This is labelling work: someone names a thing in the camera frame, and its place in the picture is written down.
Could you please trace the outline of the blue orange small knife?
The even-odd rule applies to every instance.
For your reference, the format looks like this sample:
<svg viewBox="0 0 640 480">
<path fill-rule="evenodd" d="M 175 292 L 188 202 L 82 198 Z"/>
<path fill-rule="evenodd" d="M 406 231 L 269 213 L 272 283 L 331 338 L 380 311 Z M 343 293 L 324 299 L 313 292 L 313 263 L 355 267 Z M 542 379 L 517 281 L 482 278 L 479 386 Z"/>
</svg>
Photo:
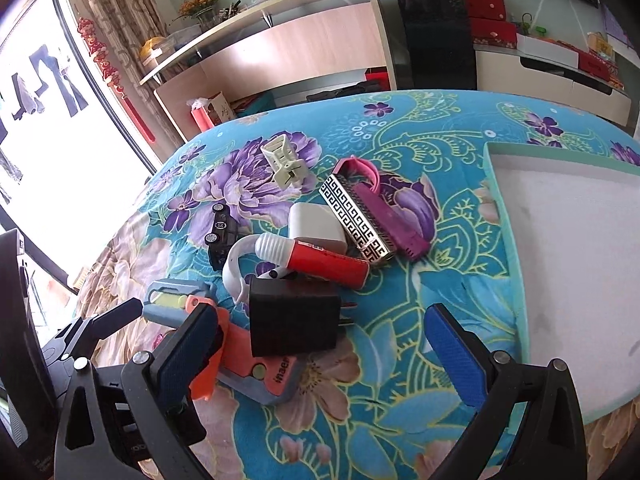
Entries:
<svg viewBox="0 0 640 480">
<path fill-rule="evenodd" d="M 188 317 L 186 303 L 189 296 L 215 299 L 212 283 L 163 278 L 153 282 L 142 301 L 142 315 L 148 322 L 178 328 Z"/>
</svg>

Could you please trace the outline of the black power adapter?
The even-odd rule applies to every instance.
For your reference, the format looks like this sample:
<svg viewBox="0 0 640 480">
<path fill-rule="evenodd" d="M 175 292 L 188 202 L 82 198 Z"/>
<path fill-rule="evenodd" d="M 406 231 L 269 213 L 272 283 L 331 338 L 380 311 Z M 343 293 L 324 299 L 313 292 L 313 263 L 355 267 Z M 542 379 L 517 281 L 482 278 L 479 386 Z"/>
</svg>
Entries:
<svg viewBox="0 0 640 480">
<path fill-rule="evenodd" d="M 356 308 L 327 281 L 255 278 L 250 282 L 250 350 L 255 358 L 302 356 L 336 347 L 338 332 Z"/>
</svg>

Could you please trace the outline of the black toy car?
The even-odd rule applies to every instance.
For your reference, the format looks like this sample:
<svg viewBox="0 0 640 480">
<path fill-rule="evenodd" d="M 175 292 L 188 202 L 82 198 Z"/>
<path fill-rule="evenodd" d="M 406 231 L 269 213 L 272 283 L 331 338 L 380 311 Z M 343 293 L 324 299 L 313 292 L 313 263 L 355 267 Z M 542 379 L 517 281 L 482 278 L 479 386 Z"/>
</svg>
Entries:
<svg viewBox="0 0 640 480">
<path fill-rule="evenodd" d="M 222 203 L 212 207 L 212 229 L 204 237 L 210 266 L 221 271 L 227 261 L 228 253 L 240 238 L 239 225 L 232 217 L 230 208 Z"/>
</svg>

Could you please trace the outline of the gold greek-pattern harmonica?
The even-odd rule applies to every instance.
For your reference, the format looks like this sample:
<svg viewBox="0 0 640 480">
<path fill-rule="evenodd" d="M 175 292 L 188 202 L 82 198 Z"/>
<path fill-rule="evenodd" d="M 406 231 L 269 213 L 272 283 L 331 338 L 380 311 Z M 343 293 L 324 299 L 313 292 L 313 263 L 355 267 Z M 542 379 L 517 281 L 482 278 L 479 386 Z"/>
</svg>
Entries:
<svg viewBox="0 0 640 480">
<path fill-rule="evenodd" d="M 397 252 L 394 242 L 345 177 L 330 174 L 320 186 L 319 194 L 368 263 L 381 264 L 393 258 Z"/>
</svg>

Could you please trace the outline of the red white glue bottle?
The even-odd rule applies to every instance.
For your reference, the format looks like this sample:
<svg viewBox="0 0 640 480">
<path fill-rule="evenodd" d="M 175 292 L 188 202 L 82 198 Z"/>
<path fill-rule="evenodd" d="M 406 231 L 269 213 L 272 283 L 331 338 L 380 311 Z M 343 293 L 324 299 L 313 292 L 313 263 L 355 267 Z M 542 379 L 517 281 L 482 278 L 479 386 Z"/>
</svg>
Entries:
<svg viewBox="0 0 640 480">
<path fill-rule="evenodd" d="M 366 284 L 370 272 L 366 260 L 271 233 L 262 233 L 257 237 L 255 254 L 277 266 L 351 289 L 360 289 Z"/>
</svg>

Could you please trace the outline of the white charger cube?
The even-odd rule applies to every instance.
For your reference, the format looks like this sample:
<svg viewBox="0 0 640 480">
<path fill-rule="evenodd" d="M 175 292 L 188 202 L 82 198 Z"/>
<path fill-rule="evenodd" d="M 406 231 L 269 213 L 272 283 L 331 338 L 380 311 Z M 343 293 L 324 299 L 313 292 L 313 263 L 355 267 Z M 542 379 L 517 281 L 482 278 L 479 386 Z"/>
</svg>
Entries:
<svg viewBox="0 0 640 480">
<path fill-rule="evenodd" d="M 346 233 L 326 205 L 294 203 L 288 212 L 288 237 L 345 255 Z"/>
</svg>

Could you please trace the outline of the white plastic clip holder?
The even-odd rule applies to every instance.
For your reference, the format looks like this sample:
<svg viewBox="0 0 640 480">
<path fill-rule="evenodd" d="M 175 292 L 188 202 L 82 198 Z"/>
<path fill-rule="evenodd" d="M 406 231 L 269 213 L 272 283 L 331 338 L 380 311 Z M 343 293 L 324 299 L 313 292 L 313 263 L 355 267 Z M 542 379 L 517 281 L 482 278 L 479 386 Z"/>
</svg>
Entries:
<svg viewBox="0 0 640 480">
<path fill-rule="evenodd" d="M 286 190 L 290 186 L 294 188 L 303 186 L 306 177 L 309 176 L 308 167 L 306 162 L 298 157 L 285 134 L 280 134 L 268 141 L 260 150 L 272 170 L 273 181 L 281 190 Z"/>
</svg>

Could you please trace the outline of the white round camera gadget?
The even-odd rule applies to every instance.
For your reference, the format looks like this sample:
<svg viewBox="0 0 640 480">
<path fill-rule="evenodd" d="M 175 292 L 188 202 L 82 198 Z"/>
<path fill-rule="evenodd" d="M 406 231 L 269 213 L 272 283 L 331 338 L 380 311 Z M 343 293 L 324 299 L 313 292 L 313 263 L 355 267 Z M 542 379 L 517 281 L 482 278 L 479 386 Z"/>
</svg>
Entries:
<svg viewBox="0 0 640 480">
<path fill-rule="evenodd" d="M 284 248 L 280 236 L 271 233 L 247 235 L 234 243 L 222 269 L 222 282 L 235 304 L 247 304 L 250 298 L 248 285 L 240 271 L 240 259 L 247 254 L 256 254 L 262 260 L 283 266 Z"/>
</svg>

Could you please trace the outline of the pink smart watch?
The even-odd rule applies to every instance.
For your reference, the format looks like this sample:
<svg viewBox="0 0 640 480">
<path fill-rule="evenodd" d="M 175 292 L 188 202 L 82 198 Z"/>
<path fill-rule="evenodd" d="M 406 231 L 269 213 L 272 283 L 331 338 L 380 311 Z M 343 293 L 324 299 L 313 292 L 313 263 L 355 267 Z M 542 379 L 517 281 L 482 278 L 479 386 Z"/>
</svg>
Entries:
<svg viewBox="0 0 640 480">
<path fill-rule="evenodd" d="M 372 193 L 380 194 L 380 173 L 373 162 L 362 159 L 354 155 L 340 159 L 333 169 L 334 174 L 341 174 L 343 177 L 356 176 L 365 177 L 369 181 L 369 188 Z"/>
</svg>

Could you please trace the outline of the teal shallow cardboard tray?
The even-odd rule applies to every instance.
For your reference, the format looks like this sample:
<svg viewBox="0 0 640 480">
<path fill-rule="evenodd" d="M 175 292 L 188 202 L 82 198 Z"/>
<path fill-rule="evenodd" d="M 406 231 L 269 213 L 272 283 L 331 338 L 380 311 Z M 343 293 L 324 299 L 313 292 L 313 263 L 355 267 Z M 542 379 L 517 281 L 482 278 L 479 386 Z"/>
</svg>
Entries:
<svg viewBox="0 0 640 480">
<path fill-rule="evenodd" d="M 639 169 L 490 142 L 484 169 L 506 245 L 520 355 L 562 359 L 584 422 L 639 393 Z"/>
</svg>

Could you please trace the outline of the red gift bag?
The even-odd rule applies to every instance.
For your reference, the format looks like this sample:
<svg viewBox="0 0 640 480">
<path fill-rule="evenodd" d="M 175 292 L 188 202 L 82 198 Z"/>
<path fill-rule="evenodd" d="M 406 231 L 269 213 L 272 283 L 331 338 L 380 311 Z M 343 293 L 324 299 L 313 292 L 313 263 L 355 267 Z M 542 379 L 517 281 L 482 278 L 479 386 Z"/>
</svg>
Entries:
<svg viewBox="0 0 640 480">
<path fill-rule="evenodd" d="M 209 99 L 197 98 L 190 100 L 188 105 L 191 116 L 201 132 L 215 127 L 215 122 L 209 113 Z"/>
</svg>

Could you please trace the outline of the red chinese knot decoration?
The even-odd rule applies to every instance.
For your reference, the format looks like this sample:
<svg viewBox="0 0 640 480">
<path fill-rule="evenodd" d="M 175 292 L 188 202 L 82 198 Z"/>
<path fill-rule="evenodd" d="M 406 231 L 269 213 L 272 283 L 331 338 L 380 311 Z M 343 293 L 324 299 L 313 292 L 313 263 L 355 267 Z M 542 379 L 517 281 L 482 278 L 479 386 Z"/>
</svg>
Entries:
<svg viewBox="0 0 640 480">
<path fill-rule="evenodd" d="M 108 58 L 106 45 L 96 36 L 96 25 L 88 18 L 80 18 L 77 23 L 77 31 L 82 40 L 84 40 L 89 56 L 93 60 L 93 63 L 96 64 L 96 68 L 99 70 L 107 87 L 112 90 L 119 100 L 120 105 L 142 134 L 143 139 L 149 144 L 153 144 L 155 142 L 155 136 L 128 98 L 126 90 L 122 85 L 119 70 Z"/>
</svg>

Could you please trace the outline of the white tv console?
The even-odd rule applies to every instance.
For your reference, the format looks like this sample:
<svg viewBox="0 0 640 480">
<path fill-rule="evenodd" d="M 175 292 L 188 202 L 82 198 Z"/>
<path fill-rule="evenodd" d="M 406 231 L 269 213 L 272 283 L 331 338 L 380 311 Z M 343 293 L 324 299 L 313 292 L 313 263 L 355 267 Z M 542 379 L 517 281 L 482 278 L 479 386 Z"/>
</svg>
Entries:
<svg viewBox="0 0 640 480">
<path fill-rule="evenodd" d="M 477 89 L 555 102 L 627 125 L 631 98 L 604 80 L 509 49 L 475 49 Z"/>
</svg>

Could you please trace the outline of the white flat box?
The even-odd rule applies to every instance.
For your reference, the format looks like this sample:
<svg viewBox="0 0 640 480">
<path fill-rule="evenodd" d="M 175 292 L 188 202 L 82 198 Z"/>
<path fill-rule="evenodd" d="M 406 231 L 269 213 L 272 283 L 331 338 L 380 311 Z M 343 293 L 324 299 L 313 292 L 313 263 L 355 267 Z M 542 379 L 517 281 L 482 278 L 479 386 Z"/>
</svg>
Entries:
<svg viewBox="0 0 640 480">
<path fill-rule="evenodd" d="M 577 68 L 579 65 L 579 54 L 562 44 L 521 34 L 516 35 L 516 40 L 518 40 L 516 43 L 518 52 L 530 58 L 540 58 L 548 63 L 571 68 Z"/>
</svg>

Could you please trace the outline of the black fridge cabinet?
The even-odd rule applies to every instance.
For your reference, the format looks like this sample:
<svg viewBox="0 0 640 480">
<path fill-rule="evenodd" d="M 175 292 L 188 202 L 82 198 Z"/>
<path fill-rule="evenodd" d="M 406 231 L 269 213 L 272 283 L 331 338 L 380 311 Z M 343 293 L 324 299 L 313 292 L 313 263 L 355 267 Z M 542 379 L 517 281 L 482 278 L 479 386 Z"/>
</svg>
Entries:
<svg viewBox="0 0 640 480">
<path fill-rule="evenodd" d="M 413 85 L 475 90 L 476 56 L 465 0 L 398 0 Z"/>
</svg>

